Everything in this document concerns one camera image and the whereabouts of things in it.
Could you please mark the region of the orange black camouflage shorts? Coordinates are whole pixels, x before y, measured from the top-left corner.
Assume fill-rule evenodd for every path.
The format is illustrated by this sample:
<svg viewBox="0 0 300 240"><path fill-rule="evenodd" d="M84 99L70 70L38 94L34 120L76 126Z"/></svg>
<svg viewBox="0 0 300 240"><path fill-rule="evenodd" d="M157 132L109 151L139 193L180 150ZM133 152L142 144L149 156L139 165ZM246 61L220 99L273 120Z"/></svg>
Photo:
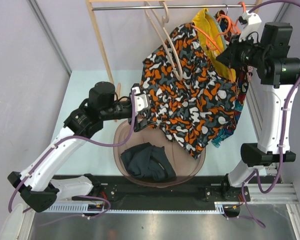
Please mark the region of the orange black camouflage shorts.
<svg viewBox="0 0 300 240"><path fill-rule="evenodd" d="M234 117L236 85L218 75L193 23L176 27L143 60L140 86L150 103L142 117L193 158Z"/></svg>

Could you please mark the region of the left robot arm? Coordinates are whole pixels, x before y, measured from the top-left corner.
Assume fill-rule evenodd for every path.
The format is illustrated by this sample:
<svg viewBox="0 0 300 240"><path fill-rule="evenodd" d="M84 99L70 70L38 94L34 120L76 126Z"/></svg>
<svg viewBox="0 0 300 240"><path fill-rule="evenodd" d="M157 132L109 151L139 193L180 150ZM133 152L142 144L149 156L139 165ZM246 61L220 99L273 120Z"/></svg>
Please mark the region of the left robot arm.
<svg viewBox="0 0 300 240"><path fill-rule="evenodd" d="M56 201L72 197L95 200L100 196L99 182L91 174L76 178L56 180L54 176L61 166L85 143L116 148L124 145L138 126L138 114L150 107L149 97L134 84L128 97L121 100L114 84L101 81L89 90L88 98L73 110L63 123L57 137L43 153L21 172L11 172L7 179L14 187L8 203L13 210L17 194L30 209L44 212ZM92 140L94 134L103 129L105 121L128 119L128 136L119 143L102 143Z"/></svg>

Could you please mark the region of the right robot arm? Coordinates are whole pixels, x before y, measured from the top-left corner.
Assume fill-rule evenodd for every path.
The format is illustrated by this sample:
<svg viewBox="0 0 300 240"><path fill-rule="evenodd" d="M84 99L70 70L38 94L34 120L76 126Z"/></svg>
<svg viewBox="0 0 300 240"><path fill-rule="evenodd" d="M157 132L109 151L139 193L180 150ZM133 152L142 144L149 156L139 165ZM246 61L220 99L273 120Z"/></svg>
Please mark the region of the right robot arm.
<svg viewBox="0 0 300 240"><path fill-rule="evenodd" d="M252 35L258 27L259 23L245 23L241 33L233 36L228 48L216 58L227 67L254 67L265 101L258 142L242 144L241 161L227 175L228 183L220 188L227 201L237 197L238 187L264 167L296 160L289 143L291 109L300 76L300 59L288 57L293 28L289 23L268 22L261 39L254 40Z"/></svg>

